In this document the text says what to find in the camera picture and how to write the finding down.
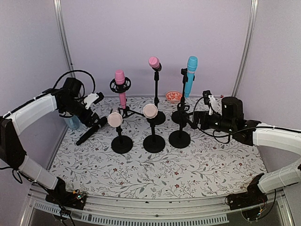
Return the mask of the black microphone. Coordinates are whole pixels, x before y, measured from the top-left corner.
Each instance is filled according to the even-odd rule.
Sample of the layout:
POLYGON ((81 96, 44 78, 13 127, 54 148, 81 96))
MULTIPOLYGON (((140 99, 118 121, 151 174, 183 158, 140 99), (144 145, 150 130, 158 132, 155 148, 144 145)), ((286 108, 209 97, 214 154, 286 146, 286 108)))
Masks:
POLYGON ((107 117, 104 116, 100 118, 88 131, 86 131, 76 142, 76 145, 79 146, 88 140, 93 134, 95 134, 101 127, 107 123, 107 117))

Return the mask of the black round stand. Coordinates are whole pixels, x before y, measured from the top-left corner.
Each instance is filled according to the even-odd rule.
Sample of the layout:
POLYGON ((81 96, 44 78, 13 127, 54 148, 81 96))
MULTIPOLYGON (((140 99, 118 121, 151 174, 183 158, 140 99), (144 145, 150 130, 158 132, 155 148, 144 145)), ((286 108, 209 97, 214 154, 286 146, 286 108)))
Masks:
POLYGON ((121 126, 116 127, 118 136, 111 142, 111 148, 115 153, 125 154, 133 148, 133 141, 130 137, 122 135, 121 126))
POLYGON ((169 143, 171 146, 179 149, 186 148, 190 144, 190 135, 183 130, 186 127, 184 119, 179 124, 179 129, 169 135, 169 143))
POLYGON ((155 133, 154 119, 148 119, 151 128, 151 135, 147 136, 143 141, 144 149, 149 153, 159 153, 165 148, 165 140, 162 136, 155 133))

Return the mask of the beige microphone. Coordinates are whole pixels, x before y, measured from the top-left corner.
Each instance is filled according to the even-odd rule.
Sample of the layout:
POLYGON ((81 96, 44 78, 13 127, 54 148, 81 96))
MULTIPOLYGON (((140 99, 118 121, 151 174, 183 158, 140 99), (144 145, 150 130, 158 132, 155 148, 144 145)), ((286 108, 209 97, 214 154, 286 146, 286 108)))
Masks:
POLYGON ((118 112, 112 112, 108 118, 107 118, 108 124, 113 127, 113 128, 117 128, 119 127, 122 122, 123 122, 123 118, 121 116, 120 113, 118 112))
POLYGON ((158 114, 158 109, 154 104, 146 104, 143 108, 143 114, 147 119, 153 119, 158 114))

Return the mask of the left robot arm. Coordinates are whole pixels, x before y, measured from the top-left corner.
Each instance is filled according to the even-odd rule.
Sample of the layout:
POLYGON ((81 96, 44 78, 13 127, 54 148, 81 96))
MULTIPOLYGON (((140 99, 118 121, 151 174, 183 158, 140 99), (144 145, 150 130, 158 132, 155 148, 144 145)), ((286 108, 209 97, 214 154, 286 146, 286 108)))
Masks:
POLYGON ((91 110, 91 105, 103 100, 103 94, 92 92, 79 97, 81 88, 81 81, 67 78, 61 88, 47 89, 0 118, 0 158, 22 176, 51 192, 59 204, 66 204, 70 200, 65 182, 31 159, 19 137, 24 131, 32 132, 35 122, 54 111, 61 116, 66 113, 76 116, 88 128, 98 125, 100 118, 91 110))

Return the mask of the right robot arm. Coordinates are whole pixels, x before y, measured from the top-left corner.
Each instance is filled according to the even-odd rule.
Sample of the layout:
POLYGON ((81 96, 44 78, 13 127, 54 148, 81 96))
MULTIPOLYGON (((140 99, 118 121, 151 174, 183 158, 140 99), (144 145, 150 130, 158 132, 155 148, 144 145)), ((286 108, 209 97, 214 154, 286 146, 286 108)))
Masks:
MULTIPOLYGON (((268 125, 256 120, 244 119, 243 102, 236 97, 224 97, 221 101, 222 112, 214 110, 215 98, 204 95, 201 100, 208 106, 207 111, 191 112, 193 127, 204 132, 207 129, 224 132, 248 146, 266 146, 301 154, 300 130, 268 125)), ((254 205, 261 195, 274 189, 297 184, 301 181, 301 161, 284 166, 270 173, 255 176, 243 195, 247 205, 254 205)))

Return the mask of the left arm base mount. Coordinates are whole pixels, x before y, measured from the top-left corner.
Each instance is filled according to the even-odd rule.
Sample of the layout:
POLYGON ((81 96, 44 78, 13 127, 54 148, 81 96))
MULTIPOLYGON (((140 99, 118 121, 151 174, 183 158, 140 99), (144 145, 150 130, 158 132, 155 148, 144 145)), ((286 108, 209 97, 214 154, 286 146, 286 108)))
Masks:
POLYGON ((64 188, 61 190, 50 190, 46 188, 46 192, 45 200, 47 202, 77 210, 83 210, 85 207, 87 193, 81 192, 79 189, 70 192, 64 188))

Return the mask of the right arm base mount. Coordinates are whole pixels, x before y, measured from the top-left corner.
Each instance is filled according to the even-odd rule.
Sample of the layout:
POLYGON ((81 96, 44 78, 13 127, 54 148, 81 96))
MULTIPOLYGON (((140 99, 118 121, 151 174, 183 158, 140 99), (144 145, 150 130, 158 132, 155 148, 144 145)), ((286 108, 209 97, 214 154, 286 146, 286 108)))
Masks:
POLYGON ((224 199, 225 204, 230 207, 230 210, 237 210, 263 203, 263 207, 258 207, 255 210, 244 210, 242 212, 244 219, 249 222, 258 221, 259 219, 267 217, 272 211, 276 202, 277 190, 275 189, 274 200, 270 209, 265 215, 262 214, 268 201, 267 195, 258 188, 259 180, 263 175, 264 173, 255 176, 248 185, 246 192, 229 194, 224 199))

